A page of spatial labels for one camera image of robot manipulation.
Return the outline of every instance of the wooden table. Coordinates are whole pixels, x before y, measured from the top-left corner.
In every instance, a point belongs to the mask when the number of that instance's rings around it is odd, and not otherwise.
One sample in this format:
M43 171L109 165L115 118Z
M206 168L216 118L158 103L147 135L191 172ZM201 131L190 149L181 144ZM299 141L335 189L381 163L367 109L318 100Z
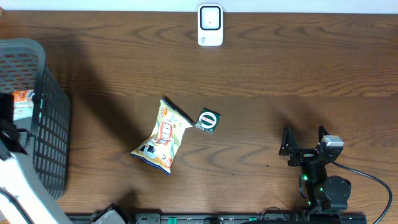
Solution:
M200 47L195 13L4 12L0 38L39 41L73 102L65 212L304 207L300 168L278 156L285 125L313 147L323 124L345 142L338 162L398 192L398 16L226 13L224 26L221 47ZM204 107L222 115L214 135L186 130L170 177L130 156L164 95L194 120ZM372 223L384 187L326 168ZM383 223L398 222L397 205Z

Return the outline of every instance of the black cable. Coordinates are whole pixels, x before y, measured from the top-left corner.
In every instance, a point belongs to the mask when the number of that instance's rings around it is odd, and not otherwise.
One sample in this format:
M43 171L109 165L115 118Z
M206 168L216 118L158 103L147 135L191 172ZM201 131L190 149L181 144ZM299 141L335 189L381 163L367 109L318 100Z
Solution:
M25 146L24 149L26 150L26 147L30 144L30 138L32 137L30 131L28 129L24 129L24 128L18 128L17 129L18 132L25 132L26 133L26 142L25 142Z
M265 215L265 214L267 213L267 211L270 210L271 208L276 208L276 209L278 209L278 210L280 211L280 208L278 208L278 207L275 207L275 206L269 207L269 208L265 209L265 210L263 211L263 213L261 214L261 220L264 220L264 215ZM285 213L283 213L283 215L284 215L284 217L285 217L286 220L289 220L289 218L287 218L287 216L286 216Z
M12 196L10 193L8 193L8 191L4 190L1 187L0 187L0 194L5 196L10 201L10 203L12 203L13 206L15 206L15 208L20 213L20 215L23 217L23 219L25 220L26 223L28 223L28 224L33 224L34 223L30 219L29 215L26 213L24 208L22 208L22 206L19 204L19 202L14 198L14 196Z
M341 165L341 164L338 164L337 162L331 162L331 163L334 164L334 165L336 165L336 166L338 166L338 167L340 167L340 168L346 169L346 170L348 170L348 171L351 171L351 172L354 172L354 173L356 173L356 174L360 174L360 175L362 175L362 176L365 176L365 177L367 177L367 178L370 178L370 179L372 179L372 180L375 180L376 182L379 182L381 185L383 185L383 186L387 189L387 191L388 191L388 196L389 196L389 197L388 197L388 202L387 202L386 208L384 209L384 211L381 213L381 215L379 216L379 218L377 218L377 220L376 220L373 224L379 223L379 222L381 221L381 219L382 219L382 218L386 215L386 213L388 212L388 209L390 208L391 203L392 203L392 191L391 191L390 187L389 187L386 183L384 183L382 180L380 180L380 179L378 179L378 178L376 178L376 177L373 177L372 175L365 174L364 172L358 171L358 170L356 170L356 169L352 169L352 168L343 166L343 165Z

